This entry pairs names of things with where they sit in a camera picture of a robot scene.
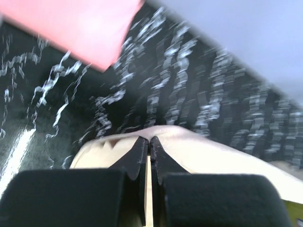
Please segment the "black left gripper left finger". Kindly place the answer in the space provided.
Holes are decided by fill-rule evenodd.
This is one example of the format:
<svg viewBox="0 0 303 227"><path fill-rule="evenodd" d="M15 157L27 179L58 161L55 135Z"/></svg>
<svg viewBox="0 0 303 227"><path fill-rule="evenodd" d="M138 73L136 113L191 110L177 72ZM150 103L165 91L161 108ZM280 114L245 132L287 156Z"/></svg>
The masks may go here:
<svg viewBox="0 0 303 227"><path fill-rule="evenodd" d="M3 227L143 227L148 141L118 140L105 166L18 173L0 200Z"/></svg>

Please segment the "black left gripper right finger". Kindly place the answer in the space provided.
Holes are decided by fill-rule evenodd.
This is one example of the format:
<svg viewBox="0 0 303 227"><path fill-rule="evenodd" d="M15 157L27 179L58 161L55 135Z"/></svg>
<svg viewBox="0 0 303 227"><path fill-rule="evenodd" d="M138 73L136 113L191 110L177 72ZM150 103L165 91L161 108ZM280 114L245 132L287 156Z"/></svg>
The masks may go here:
<svg viewBox="0 0 303 227"><path fill-rule="evenodd" d="M260 175L191 174L150 141L156 227L289 227L272 183Z"/></svg>

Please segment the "beige t shirt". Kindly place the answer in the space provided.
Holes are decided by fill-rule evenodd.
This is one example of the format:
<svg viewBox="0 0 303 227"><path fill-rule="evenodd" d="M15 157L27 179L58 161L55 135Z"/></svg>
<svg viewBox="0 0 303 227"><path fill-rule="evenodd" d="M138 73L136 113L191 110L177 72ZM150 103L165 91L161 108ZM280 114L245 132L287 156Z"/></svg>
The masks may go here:
<svg viewBox="0 0 303 227"><path fill-rule="evenodd" d="M157 137L168 156L190 173L263 175L283 200L303 199L302 170L294 170L283 161L265 162L179 126L152 126L91 140L80 148L70 167L109 167L125 155L139 137L148 142Z"/></svg>

